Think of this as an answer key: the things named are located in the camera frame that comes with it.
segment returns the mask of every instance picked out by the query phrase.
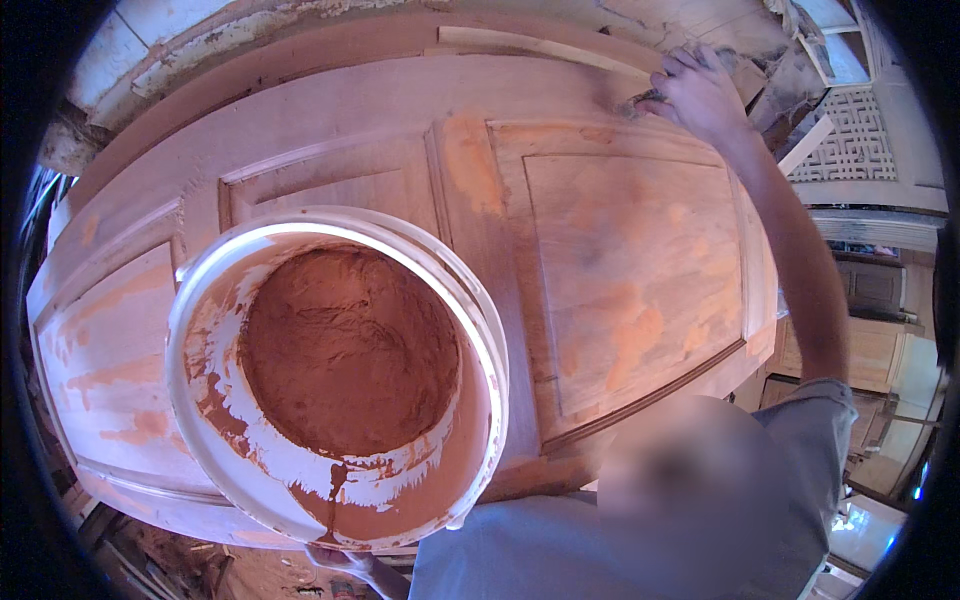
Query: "sleeve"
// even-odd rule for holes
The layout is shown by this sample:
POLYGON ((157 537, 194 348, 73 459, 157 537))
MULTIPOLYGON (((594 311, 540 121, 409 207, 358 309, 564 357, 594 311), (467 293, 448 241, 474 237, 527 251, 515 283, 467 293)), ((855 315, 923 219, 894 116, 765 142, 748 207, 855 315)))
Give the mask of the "sleeve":
POLYGON ((830 522, 836 514, 843 467, 856 420, 850 387, 836 379, 813 379, 787 399, 753 413, 783 450, 795 477, 791 504, 827 547, 830 522))

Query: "lattice panel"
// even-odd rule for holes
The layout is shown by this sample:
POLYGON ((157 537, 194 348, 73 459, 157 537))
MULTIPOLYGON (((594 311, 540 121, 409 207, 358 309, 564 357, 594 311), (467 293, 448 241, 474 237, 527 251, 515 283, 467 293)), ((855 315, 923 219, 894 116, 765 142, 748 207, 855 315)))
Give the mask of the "lattice panel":
POLYGON ((869 87, 834 88, 817 111, 818 118, 829 115, 834 130, 789 180, 897 180, 887 131, 869 87))

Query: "gray shirt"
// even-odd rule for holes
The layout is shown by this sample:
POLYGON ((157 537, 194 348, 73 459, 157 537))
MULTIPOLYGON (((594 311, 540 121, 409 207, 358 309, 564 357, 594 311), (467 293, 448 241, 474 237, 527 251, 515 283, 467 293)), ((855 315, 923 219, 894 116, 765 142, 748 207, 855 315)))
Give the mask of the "gray shirt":
MULTIPOLYGON (((815 379, 753 416, 790 470, 788 522, 770 567, 727 597, 795 600, 806 594, 828 552, 856 411, 848 386, 815 379)), ((421 541, 410 598, 658 597, 621 565, 601 534, 595 497, 531 496, 477 506, 462 529, 421 541)), ((636 557, 636 569, 642 568, 636 557)))

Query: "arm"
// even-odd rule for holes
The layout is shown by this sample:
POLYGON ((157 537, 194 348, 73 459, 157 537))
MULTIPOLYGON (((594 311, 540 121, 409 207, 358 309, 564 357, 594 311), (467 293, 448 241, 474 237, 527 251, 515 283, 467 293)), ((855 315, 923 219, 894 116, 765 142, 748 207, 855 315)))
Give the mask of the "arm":
POLYGON ((714 52, 701 46, 663 58, 669 76, 650 82, 670 103, 637 103, 712 144, 747 188, 766 229, 780 287, 790 307, 803 360, 803 379, 848 375, 847 301, 827 244, 806 214, 760 134, 747 120, 736 88, 714 52))
POLYGON ((405 600, 410 582, 370 552, 342 552, 307 544, 306 555, 316 566, 344 571, 358 577, 386 600, 405 600))

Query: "white bucket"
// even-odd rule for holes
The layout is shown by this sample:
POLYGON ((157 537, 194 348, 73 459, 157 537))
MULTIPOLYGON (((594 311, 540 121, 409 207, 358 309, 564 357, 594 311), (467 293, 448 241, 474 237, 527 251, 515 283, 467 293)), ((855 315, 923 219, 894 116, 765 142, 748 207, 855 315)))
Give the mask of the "white bucket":
POLYGON ((277 212, 222 235, 178 270, 178 280, 167 385, 187 447, 233 504, 281 534, 347 550, 404 545, 463 522, 499 461, 510 383, 496 308, 440 240, 370 210, 277 212), (341 459, 276 431, 253 397, 237 345, 253 297, 274 269, 345 242, 390 256, 437 293, 457 327, 461 365, 460 386, 432 429, 389 452, 341 459), (340 486, 334 479, 342 466, 340 486))

